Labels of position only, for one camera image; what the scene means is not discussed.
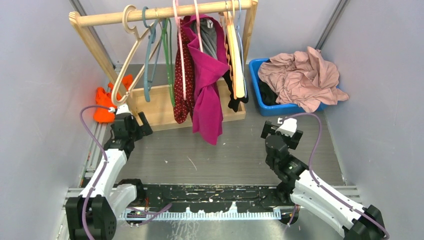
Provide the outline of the red dotted garment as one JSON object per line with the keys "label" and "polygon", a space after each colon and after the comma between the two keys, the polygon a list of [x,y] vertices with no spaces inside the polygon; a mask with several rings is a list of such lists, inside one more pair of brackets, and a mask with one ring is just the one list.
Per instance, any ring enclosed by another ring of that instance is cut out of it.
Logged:
{"label": "red dotted garment", "polygon": [[177,34],[175,80],[173,87],[175,103],[173,115],[178,124],[184,123],[188,116],[192,117],[195,107],[195,71],[188,43],[190,43],[190,40],[182,30],[181,33]]}

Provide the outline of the magenta skirt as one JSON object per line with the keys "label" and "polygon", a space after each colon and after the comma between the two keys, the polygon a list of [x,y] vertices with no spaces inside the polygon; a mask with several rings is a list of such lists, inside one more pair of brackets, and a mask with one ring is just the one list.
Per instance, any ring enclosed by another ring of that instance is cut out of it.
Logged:
{"label": "magenta skirt", "polygon": [[217,81],[229,70],[224,30],[220,23],[206,14],[185,16],[182,30],[188,37],[188,50],[194,64],[194,109],[192,132],[199,133],[216,145],[223,133],[223,111]]}

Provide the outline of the light blue hanger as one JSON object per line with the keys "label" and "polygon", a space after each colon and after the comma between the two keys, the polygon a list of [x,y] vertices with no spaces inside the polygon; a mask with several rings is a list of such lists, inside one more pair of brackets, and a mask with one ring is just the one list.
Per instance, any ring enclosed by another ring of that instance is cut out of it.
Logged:
{"label": "light blue hanger", "polygon": [[241,25],[241,13],[242,13],[242,4],[241,1],[238,0],[238,15],[236,20],[236,26],[235,31],[237,34],[237,40],[239,43],[239,54],[240,54],[240,60],[241,60],[241,71],[242,71],[242,80],[243,80],[243,87],[244,87],[244,98],[248,98],[248,91],[247,91],[247,84],[245,79],[245,60],[244,60],[244,49],[243,49],[243,43],[242,43],[242,37],[240,33],[240,25]]}

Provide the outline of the pink plastic hanger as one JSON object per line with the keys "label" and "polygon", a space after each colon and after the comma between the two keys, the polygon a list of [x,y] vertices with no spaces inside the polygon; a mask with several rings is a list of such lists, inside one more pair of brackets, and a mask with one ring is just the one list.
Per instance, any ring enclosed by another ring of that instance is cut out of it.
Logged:
{"label": "pink plastic hanger", "polygon": [[178,16],[177,7],[179,5],[178,0],[172,1],[173,14],[175,18],[175,23],[177,27],[177,37],[179,43],[179,52],[180,52],[180,63],[181,63],[181,76],[182,76],[182,92],[183,92],[183,100],[187,100],[187,87],[186,87],[186,72],[185,72],[185,63],[184,63],[184,49],[183,49],[183,39],[181,32],[181,18]]}

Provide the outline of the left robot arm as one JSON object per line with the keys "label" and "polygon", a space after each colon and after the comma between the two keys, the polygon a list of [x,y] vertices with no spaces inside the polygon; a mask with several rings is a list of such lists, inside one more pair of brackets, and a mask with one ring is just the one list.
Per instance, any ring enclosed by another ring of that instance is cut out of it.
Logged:
{"label": "left robot arm", "polygon": [[140,179],[116,179],[130,158],[135,142],[149,136],[153,130],[143,112],[138,113],[139,125],[129,112],[115,116],[111,137],[100,145],[101,162],[85,188],[65,204],[67,227],[71,240],[111,240],[118,219],[132,204],[141,206],[147,197]]}

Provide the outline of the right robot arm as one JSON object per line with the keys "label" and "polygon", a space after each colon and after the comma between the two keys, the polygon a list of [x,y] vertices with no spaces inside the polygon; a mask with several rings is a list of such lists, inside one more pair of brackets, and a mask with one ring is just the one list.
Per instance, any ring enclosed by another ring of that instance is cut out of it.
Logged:
{"label": "right robot arm", "polygon": [[348,198],[320,179],[304,162],[290,154],[302,137],[295,129],[264,123],[266,164],[280,179],[276,195],[283,205],[299,205],[331,226],[345,240],[383,240],[389,235],[381,211]]}

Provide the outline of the light wooden hanger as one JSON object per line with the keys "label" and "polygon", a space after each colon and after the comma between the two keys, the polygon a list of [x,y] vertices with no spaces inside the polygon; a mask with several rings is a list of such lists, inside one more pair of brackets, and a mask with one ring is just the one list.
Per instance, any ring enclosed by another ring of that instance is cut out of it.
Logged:
{"label": "light wooden hanger", "polygon": [[235,83],[235,91],[237,99],[241,99],[245,95],[244,86],[243,86],[243,78],[242,78],[242,65],[239,51],[239,42],[237,39],[237,33],[234,25],[234,17],[235,17],[236,3],[234,0],[231,0],[231,4],[225,1],[225,12],[228,15],[228,30],[232,40],[230,41],[230,46],[232,47],[233,55],[232,59],[234,61],[234,83]]}

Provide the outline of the teal blue hanger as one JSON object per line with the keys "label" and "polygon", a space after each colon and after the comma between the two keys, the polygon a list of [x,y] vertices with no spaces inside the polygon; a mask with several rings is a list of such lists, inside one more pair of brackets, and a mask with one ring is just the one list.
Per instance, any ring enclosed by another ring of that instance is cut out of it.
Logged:
{"label": "teal blue hanger", "polygon": [[155,73],[156,73],[156,66],[157,66],[157,60],[159,57],[159,54],[156,54],[156,58],[155,58],[155,63],[152,67],[152,74],[149,77],[149,63],[150,60],[153,57],[153,54],[156,52],[153,49],[153,44],[156,42],[156,38],[157,38],[157,25],[159,23],[158,19],[155,19],[154,22],[151,25],[147,25],[146,22],[146,10],[148,10],[149,8],[147,6],[144,6],[142,9],[142,22],[145,26],[145,28],[149,31],[148,34],[148,44],[147,44],[147,48],[146,48],[146,56],[145,56],[145,61],[144,61],[144,73],[143,73],[143,90],[144,90],[144,99],[146,102],[150,102],[151,101],[151,97],[150,97],[150,91],[151,88],[153,86],[153,81],[155,78]]}

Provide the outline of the green hanger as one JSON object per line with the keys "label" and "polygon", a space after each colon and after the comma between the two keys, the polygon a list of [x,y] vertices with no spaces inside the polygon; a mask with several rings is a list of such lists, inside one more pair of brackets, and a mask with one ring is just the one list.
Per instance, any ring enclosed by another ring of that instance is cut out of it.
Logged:
{"label": "green hanger", "polygon": [[174,93],[174,72],[173,72],[173,57],[172,57],[172,24],[169,18],[164,18],[161,23],[161,40],[165,57],[167,85],[170,96],[171,105],[175,107]]}

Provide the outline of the blue plastic bin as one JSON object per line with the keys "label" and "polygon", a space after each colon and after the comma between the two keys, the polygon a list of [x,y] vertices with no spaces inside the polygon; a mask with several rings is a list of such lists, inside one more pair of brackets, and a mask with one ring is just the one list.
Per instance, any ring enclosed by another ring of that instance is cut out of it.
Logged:
{"label": "blue plastic bin", "polygon": [[251,60],[248,64],[248,69],[251,76],[252,91],[256,96],[256,102],[259,108],[259,113],[264,117],[304,113],[305,111],[301,107],[293,103],[266,105],[263,102],[259,88],[259,83],[261,83],[262,81],[258,76],[258,70],[262,63],[266,62],[267,60],[268,58],[256,58]]}

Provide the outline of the black garment in bin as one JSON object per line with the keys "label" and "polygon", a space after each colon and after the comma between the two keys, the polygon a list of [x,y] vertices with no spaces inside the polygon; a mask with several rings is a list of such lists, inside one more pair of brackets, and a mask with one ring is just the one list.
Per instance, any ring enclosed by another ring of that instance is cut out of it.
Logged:
{"label": "black garment in bin", "polygon": [[277,97],[278,95],[272,91],[272,89],[263,81],[258,81],[258,89],[260,93],[261,100],[266,106],[275,106],[278,105]]}

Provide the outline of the orange garment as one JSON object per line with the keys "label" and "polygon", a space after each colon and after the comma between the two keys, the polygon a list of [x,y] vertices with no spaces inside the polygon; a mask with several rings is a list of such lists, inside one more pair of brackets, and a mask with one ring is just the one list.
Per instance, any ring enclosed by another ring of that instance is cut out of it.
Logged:
{"label": "orange garment", "polygon": [[106,91],[103,87],[98,87],[96,89],[95,103],[99,106],[107,108],[97,108],[93,114],[93,120],[100,124],[113,123],[115,120],[115,114],[109,112],[108,110],[111,107],[115,109],[117,108],[117,106],[112,103],[111,99],[114,85],[109,82],[107,86],[109,88],[109,91]]}

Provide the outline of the pink garment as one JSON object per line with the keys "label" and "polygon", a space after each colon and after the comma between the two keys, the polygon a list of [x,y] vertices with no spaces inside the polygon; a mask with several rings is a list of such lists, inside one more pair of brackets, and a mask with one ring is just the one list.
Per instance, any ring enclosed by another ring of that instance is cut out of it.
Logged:
{"label": "pink garment", "polygon": [[307,113],[315,112],[321,104],[337,105],[350,98],[338,88],[337,66],[310,46],[306,51],[270,57],[260,65],[257,74],[276,94],[276,104],[295,104]]}

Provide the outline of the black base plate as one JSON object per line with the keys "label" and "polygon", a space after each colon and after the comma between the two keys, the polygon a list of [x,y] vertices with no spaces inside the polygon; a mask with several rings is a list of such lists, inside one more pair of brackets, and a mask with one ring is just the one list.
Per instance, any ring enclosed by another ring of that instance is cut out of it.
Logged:
{"label": "black base plate", "polygon": [[147,184],[129,206],[156,212],[168,204],[172,213],[226,213],[233,205],[237,213],[266,213],[295,205],[273,185]]}

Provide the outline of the aluminium rail frame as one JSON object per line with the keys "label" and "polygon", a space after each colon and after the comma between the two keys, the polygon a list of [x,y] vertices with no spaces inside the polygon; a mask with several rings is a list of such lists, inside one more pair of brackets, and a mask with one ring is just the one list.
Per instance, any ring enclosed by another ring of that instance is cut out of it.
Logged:
{"label": "aluminium rail frame", "polygon": [[[166,212],[160,213],[154,218],[155,221],[245,221],[245,220],[288,220],[289,213],[293,207],[276,208],[270,212],[247,212],[238,213],[234,205],[231,206],[228,212],[198,213],[190,212],[188,209],[184,212]],[[118,220],[126,220],[131,224],[141,223],[151,219],[154,212],[149,211],[147,207],[128,207],[118,216]]]}

